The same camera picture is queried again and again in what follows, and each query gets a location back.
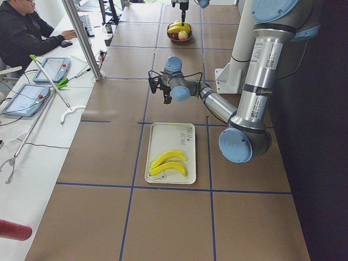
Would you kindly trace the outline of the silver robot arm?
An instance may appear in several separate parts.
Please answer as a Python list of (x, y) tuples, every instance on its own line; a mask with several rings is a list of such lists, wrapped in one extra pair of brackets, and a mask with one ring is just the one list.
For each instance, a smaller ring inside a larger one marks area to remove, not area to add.
[[(206, 8), (209, 5), (210, 0), (196, 1), (201, 8)], [(186, 11), (189, 9), (189, 0), (171, 0), (172, 7), (174, 8), (176, 4), (182, 12), (181, 14), (181, 25), (185, 25)]]
[(230, 62), (217, 70), (216, 90), (188, 80), (182, 61), (169, 57), (163, 71), (149, 77), (152, 92), (165, 103), (195, 96), (228, 128), (219, 137), (223, 156), (245, 163), (271, 146), (264, 115), (288, 42), (315, 37), (322, 1), (245, 1)]

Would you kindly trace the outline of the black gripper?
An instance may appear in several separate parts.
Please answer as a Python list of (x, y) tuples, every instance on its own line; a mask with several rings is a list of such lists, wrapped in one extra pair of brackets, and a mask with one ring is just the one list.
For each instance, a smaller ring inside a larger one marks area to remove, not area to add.
[(171, 0), (171, 4), (173, 7), (175, 7), (176, 4), (179, 4), (180, 10), (182, 10), (181, 14), (181, 25), (185, 25), (185, 17), (186, 17), (186, 11), (189, 9), (189, 0)]
[[(150, 85), (151, 93), (155, 94), (158, 87), (158, 81), (154, 78), (149, 78), (148, 82)], [(164, 104), (170, 104), (172, 98), (170, 95), (171, 88), (164, 84), (164, 80), (162, 77), (159, 77), (159, 86), (159, 89), (163, 91)]]

